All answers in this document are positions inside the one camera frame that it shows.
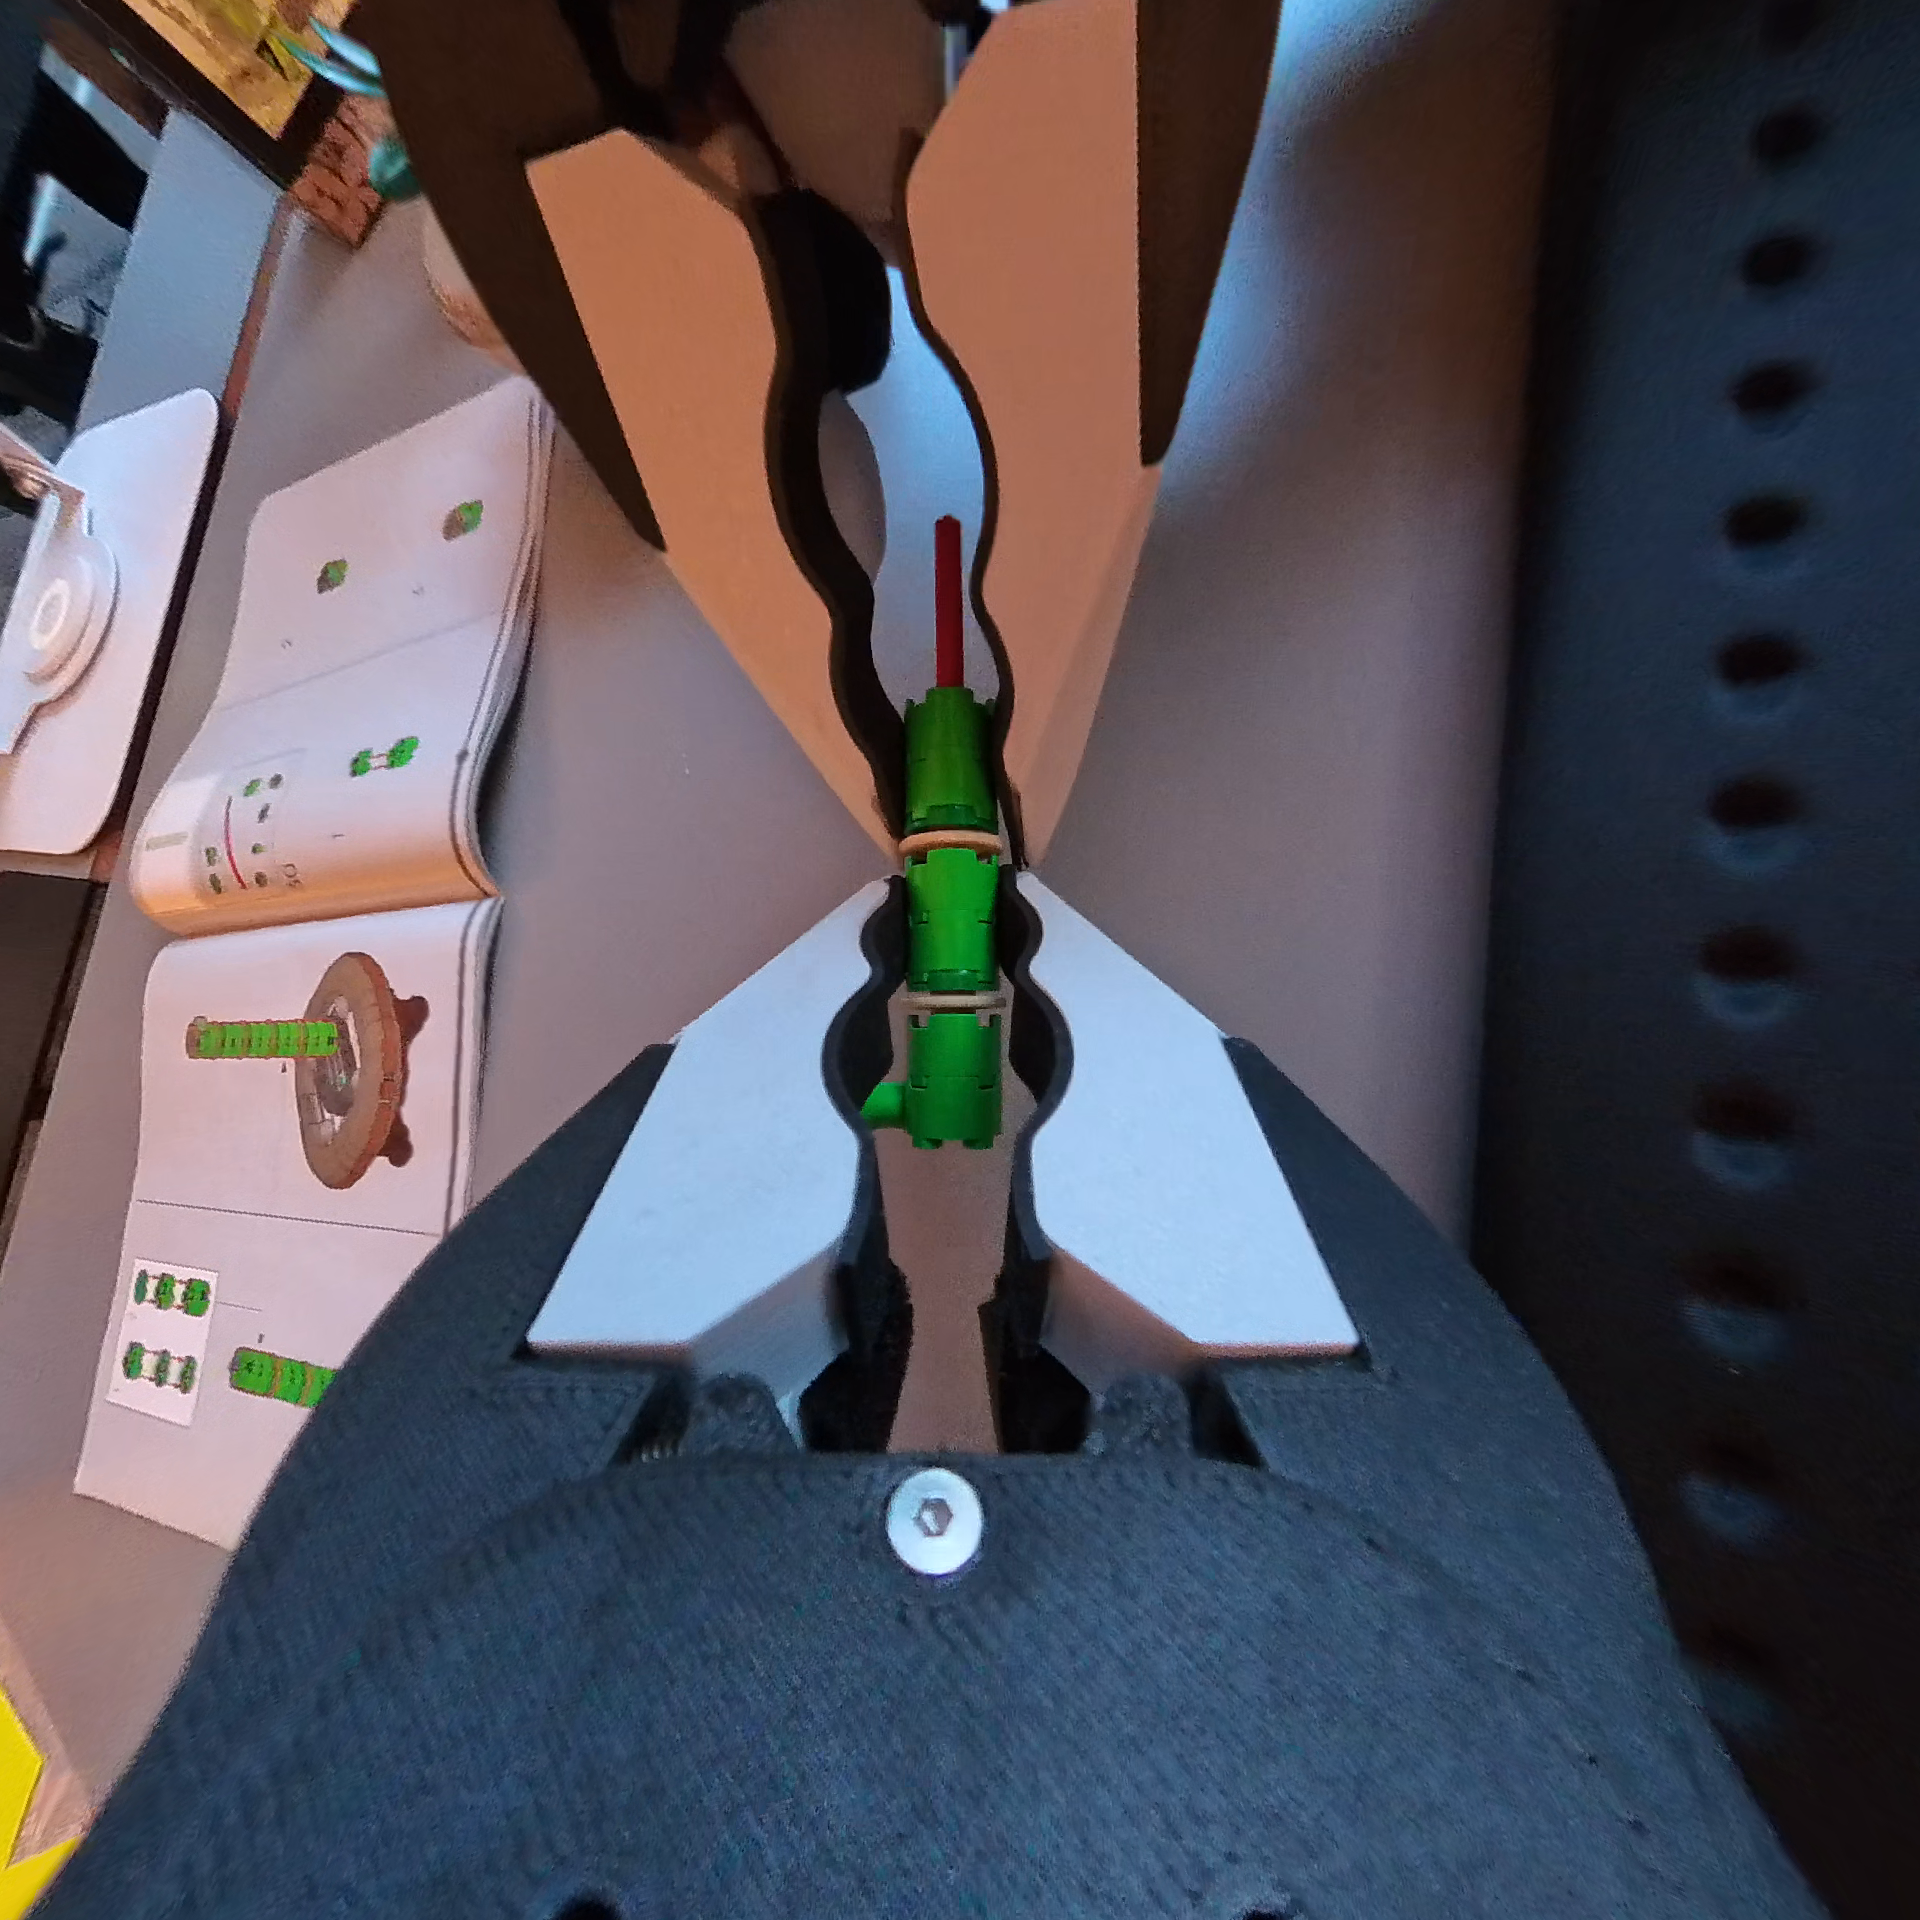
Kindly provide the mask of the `clear sheet with yellow square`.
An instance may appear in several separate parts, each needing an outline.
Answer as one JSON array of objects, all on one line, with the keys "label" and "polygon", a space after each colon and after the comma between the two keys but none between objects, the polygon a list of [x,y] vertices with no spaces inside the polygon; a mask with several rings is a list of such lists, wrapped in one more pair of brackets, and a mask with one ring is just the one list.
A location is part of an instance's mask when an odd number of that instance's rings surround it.
[{"label": "clear sheet with yellow square", "polygon": [[1,1696],[1,1916],[24,1916],[80,1845],[87,1822],[61,1810],[58,1795],[40,1802],[47,1759],[28,1723]]}]

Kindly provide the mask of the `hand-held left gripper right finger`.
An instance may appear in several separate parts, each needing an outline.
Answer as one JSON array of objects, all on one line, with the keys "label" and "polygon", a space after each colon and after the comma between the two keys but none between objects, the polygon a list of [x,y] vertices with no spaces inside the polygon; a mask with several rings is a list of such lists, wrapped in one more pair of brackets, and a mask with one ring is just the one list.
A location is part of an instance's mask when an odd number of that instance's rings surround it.
[{"label": "hand-held left gripper right finger", "polygon": [[1028,874],[999,882],[1015,991],[1002,1262],[981,1312],[1001,1452],[1073,1452],[1129,1376],[1204,1402],[1232,1363],[1353,1363],[1336,1294],[1242,1067],[1256,1052]]}]

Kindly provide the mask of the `black toy set box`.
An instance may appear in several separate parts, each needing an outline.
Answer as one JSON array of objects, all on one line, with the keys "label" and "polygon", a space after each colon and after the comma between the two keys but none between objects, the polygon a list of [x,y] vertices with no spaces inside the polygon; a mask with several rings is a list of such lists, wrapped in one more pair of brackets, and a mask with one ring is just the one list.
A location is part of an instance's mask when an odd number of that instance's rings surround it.
[{"label": "black toy set box", "polygon": [[376,142],[392,133],[376,66],[346,31],[351,3],[85,3],[90,29],[241,152],[345,246],[382,196]]}]

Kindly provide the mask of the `green sprig with leaves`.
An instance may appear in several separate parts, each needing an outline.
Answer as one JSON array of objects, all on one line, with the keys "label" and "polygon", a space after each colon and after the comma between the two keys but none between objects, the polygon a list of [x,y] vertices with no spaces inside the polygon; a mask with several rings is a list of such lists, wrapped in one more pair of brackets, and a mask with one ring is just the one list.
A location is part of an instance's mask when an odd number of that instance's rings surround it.
[{"label": "green sprig with leaves", "polygon": [[303,23],[278,40],[316,79],[340,95],[306,151],[293,198],[353,246],[378,205],[405,204],[418,194],[386,82],[369,48],[328,23],[320,7],[311,7]]}]

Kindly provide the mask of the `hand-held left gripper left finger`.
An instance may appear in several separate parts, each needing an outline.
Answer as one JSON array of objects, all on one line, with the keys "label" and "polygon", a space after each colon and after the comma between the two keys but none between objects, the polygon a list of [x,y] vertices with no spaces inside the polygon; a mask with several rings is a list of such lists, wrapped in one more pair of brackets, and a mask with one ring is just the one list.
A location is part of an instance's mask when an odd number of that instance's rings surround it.
[{"label": "hand-held left gripper left finger", "polygon": [[904,890],[877,879],[680,1028],[532,1350],[753,1376],[804,1445],[884,1450],[912,1309],[858,1103],[902,970]]}]

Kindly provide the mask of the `green bamboo stalk model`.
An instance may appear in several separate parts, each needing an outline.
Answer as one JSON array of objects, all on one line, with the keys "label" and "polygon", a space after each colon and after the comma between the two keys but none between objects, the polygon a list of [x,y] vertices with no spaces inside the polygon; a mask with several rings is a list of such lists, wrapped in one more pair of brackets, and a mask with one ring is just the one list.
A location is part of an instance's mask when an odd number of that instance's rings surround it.
[{"label": "green bamboo stalk model", "polygon": [[992,706],[966,685],[961,523],[934,522],[933,685],[902,709],[904,1078],[862,1103],[914,1148],[1001,1131],[999,814]]}]

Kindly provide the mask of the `white document stand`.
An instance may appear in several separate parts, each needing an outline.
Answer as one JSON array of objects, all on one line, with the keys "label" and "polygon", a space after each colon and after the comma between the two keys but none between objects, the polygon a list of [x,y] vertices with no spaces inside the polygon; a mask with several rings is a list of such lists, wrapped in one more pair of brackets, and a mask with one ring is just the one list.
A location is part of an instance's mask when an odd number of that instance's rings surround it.
[{"label": "white document stand", "polygon": [[198,515],[220,404],[183,390],[47,463],[5,429],[36,501],[1,636],[1,850],[74,858],[108,826]]}]

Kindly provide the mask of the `tan round pot base model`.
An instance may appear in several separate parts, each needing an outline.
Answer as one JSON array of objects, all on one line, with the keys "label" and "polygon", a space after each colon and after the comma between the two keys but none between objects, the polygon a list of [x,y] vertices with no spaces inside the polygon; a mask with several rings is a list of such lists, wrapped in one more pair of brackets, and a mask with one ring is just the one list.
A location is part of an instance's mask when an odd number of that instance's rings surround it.
[{"label": "tan round pot base model", "polygon": [[421,205],[423,275],[438,314],[446,324],[464,343],[469,343],[469,348],[481,351],[498,368],[521,374],[522,365],[519,357],[512,351],[479,294],[472,290],[472,283],[454,255],[437,213],[428,200]]}]

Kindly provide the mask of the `grey desk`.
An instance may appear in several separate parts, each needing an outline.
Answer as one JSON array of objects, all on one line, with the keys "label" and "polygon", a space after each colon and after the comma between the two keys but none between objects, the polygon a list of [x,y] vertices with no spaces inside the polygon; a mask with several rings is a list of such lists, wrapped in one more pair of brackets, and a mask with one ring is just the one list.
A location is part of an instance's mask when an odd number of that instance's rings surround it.
[{"label": "grey desk", "polygon": [[[1261,134],[1070,805],[1061,898],[1280,1064],[1457,1238],[1556,5],[1285,5]],[[262,495],[479,392],[418,208],[278,228],[136,815],[221,676]],[[975,523],[964,406],[909,315],[854,398],[884,475],[879,640],[924,688],[929,525]],[[494,759],[472,1196],[881,874],[573,446]],[[136,1751],[223,1552],[72,1494],[136,1156],[162,932],[102,901],[5,1260],[5,1622],[85,1796]],[[975,1304],[1008,1148],[879,1142],[917,1344],[895,1445],[992,1440]]]}]

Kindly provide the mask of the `open instruction booklet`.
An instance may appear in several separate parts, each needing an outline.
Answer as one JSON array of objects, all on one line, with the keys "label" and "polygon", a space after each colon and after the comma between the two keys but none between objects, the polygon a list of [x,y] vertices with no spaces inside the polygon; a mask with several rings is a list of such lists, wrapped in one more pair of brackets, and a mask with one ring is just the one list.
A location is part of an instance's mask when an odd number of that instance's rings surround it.
[{"label": "open instruction booklet", "polygon": [[469,1207],[498,911],[474,808],[552,436],[506,376],[268,495],[223,676],[135,836],[172,941],[74,1490],[223,1549]]}]

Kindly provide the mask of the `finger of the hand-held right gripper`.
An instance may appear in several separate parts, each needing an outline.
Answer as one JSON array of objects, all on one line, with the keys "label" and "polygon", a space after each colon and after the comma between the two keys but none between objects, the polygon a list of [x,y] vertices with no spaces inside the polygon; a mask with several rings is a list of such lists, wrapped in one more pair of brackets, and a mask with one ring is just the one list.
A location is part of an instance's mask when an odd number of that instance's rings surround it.
[{"label": "finger of the hand-held right gripper", "polygon": [[1065,812],[1161,480],[1141,456],[1136,31],[1132,3],[1008,8],[902,184],[925,319],[992,451],[977,602],[1013,669],[1028,862]]},{"label": "finger of the hand-held right gripper", "polygon": [[789,205],[610,131],[525,164],[679,588],[876,846],[902,717],[822,472],[824,304]]}]

